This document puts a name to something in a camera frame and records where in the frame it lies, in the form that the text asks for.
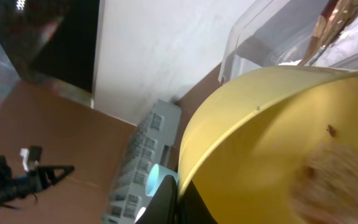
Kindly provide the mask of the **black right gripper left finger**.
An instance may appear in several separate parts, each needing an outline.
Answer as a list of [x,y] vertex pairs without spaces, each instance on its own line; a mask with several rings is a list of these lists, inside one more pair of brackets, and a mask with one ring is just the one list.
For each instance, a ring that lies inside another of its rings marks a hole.
[[39,166],[37,172],[42,189],[58,184],[75,170],[74,166]]

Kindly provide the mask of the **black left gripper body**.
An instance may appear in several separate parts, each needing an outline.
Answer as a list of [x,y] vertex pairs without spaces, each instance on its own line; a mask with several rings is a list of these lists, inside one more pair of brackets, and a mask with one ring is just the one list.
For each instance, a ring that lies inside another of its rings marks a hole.
[[7,203],[15,199],[23,199],[42,191],[42,184],[38,174],[28,172],[14,178],[8,166],[6,157],[0,155],[0,207],[13,209]]

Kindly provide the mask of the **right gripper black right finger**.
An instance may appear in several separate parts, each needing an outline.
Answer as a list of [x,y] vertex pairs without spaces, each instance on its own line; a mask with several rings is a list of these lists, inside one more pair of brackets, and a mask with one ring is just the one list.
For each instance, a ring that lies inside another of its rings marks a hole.
[[143,215],[136,224],[170,224],[174,222],[177,183],[173,176],[165,176]]

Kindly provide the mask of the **light blue plastic cup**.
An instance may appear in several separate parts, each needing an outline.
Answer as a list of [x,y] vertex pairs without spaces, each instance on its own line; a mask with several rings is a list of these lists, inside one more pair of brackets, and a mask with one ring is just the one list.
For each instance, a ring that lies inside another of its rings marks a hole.
[[153,197],[157,192],[160,184],[166,176],[172,176],[175,182],[178,182],[178,173],[170,170],[160,164],[154,164],[149,172],[145,183],[145,194],[148,197]]

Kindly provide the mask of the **yellow plastic bowl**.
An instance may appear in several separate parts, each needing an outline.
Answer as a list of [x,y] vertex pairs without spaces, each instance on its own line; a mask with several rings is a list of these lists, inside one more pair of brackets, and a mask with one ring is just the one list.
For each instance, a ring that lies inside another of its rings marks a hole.
[[288,190],[332,137],[358,151],[358,72],[265,67],[212,93],[183,135],[178,199],[195,186],[218,223],[298,223]]

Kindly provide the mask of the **pink plastic cup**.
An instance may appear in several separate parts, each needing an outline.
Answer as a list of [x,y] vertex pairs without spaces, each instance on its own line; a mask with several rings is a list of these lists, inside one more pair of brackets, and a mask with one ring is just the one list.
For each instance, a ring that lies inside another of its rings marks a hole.
[[137,212],[137,215],[135,217],[135,222],[134,223],[137,223],[140,220],[140,218],[142,217],[142,215],[144,214],[145,211],[146,211],[145,207],[141,207],[139,209],[139,211]]

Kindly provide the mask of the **nut shells and rice waste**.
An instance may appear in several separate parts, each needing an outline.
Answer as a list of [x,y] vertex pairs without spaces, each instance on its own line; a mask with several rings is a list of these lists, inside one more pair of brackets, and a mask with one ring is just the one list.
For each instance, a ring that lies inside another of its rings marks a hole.
[[358,152],[326,130],[330,140],[303,159],[289,203],[305,223],[358,223]]

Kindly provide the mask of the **brown Nescafe sachet wrapper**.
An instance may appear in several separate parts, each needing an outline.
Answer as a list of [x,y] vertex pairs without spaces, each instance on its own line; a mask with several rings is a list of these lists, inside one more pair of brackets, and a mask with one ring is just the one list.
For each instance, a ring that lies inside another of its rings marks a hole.
[[311,66],[340,32],[358,16],[358,0],[329,0],[318,17],[306,53],[299,63]]

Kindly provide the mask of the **white tissue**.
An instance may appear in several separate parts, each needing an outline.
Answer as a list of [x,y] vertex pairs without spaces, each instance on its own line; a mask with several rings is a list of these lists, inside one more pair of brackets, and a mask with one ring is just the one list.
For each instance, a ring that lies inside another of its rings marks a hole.
[[358,70],[358,16],[313,65],[315,67]]

